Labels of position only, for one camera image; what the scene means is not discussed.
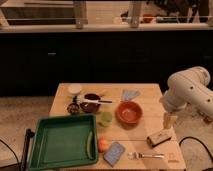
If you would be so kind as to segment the beige wooden gripper finger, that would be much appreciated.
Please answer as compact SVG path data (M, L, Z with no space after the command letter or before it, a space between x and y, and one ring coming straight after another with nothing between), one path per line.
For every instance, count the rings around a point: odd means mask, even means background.
M170 129L173 124L176 122L177 116L175 114L171 113L165 113L164 114L164 120L163 120L163 127L165 129Z

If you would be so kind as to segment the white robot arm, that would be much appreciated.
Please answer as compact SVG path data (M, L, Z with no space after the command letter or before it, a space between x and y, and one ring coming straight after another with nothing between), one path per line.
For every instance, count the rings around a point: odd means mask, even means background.
M210 73L204 67L196 66L173 73L167 80L168 90L160 98L165 109L163 127L170 129L177 119L177 112L187 104L213 119L213 90L207 85Z

